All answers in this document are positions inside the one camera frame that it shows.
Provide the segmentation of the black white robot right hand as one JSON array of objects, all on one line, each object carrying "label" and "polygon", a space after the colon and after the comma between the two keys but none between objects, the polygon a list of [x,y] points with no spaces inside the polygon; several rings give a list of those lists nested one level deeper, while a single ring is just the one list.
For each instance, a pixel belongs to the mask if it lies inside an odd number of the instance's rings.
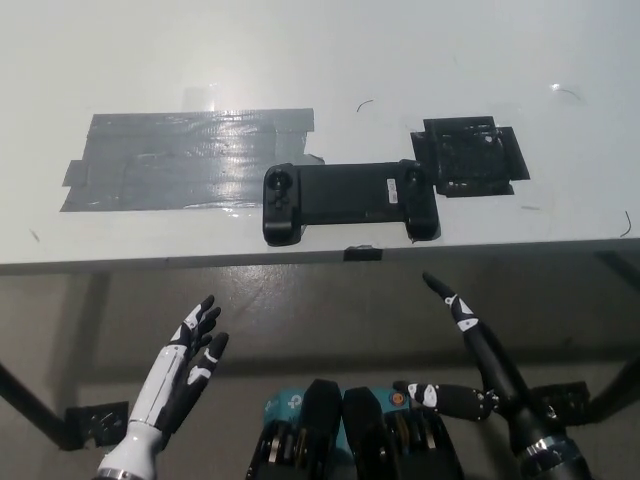
[{"label": "black white robot right hand", "polygon": [[507,422],[510,447],[516,455],[566,442],[566,429],[531,393],[488,324],[444,282],[427,272],[422,278],[448,308],[466,350],[475,361],[482,387],[396,380],[393,389],[421,407],[451,418],[480,422],[498,414]]}]

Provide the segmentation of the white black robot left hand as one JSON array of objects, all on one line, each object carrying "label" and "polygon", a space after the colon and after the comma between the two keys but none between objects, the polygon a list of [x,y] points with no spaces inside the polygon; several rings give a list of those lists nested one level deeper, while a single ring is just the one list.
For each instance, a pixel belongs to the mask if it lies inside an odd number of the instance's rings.
[{"label": "white black robot left hand", "polygon": [[212,335],[221,309],[207,296],[160,350],[139,392],[124,438],[105,455],[97,479],[155,479],[157,457],[199,400],[229,334]]}]

